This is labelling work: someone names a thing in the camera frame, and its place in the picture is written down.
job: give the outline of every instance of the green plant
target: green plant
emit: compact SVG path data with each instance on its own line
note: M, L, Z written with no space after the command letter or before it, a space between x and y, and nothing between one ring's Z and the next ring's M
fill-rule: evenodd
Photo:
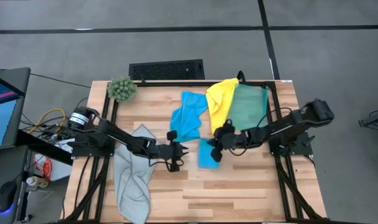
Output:
M128 102L137 93L137 85L130 78L116 78L108 86L109 98L114 98L117 102Z

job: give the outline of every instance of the computer mouse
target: computer mouse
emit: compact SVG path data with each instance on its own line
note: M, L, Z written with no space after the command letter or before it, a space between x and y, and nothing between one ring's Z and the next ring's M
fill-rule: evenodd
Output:
M0 212L8 210L14 202L16 193L15 181L9 181L0 187Z

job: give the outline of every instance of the gray towel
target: gray towel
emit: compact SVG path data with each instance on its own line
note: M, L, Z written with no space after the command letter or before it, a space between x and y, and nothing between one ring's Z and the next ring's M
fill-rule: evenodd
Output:
M143 125L133 136L154 138ZM150 195L147 188L154 167L146 158L134 156L121 144L114 152L114 190L121 215L133 223L145 223L150 212Z

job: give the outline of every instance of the gray floor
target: gray floor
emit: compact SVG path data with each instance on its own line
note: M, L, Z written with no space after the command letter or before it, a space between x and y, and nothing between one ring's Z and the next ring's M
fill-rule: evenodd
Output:
M378 0L265 0L271 26L375 25ZM0 29L168 26L259 26L250 0L0 1ZM298 100L326 100L336 115L310 132L327 214L378 223L378 131L357 121L378 110L378 30L271 32L281 79ZM202 58L207 79L271 79L262 31L0 35L0 68L90 85L127 76L130 63ZM24 113L36 121L50 108L70 113L88 89L31 77ZM45 200L31 195L31 223L59 219L67 180Z

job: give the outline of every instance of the wooden tabletop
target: wooden tabletop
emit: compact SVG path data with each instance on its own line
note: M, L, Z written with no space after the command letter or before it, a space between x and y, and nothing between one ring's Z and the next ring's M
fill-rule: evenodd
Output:
M102 113L107 81L92 83L87 106ZM292 82L276 81L281 107L298 108ZM181 92L205 94L207 87L139 87L135 98L120 103L116 124L132 133L144 124L158 139L166 142L172 111L181 106ZM111 116L112 103L108 118ZM203 124L200 136L211 137L208 110L200 116ZM218 170L199 169L197 165L198 140L184 142L189 154L183 157L185 165L180 172L170 173L164 164L157 164L149 183L151 211L148 222L281 222L285 221L282 199L274 158L267 143L248 150L237 157L224 151ZM65 210L73 211L76 189L86 158L73 163L66 197ZM299 191L321 216L326 215L313 164L303 156L292 156L293 168ZM81 182L79 201L84 196L90 179L92 158ZM291 213L295 217L292 194L288 191ZM95 192L91 203L90 218L95 216ZM109 164L108 180L104 195L101 222L128 222L119 214L113 182L113 158Z

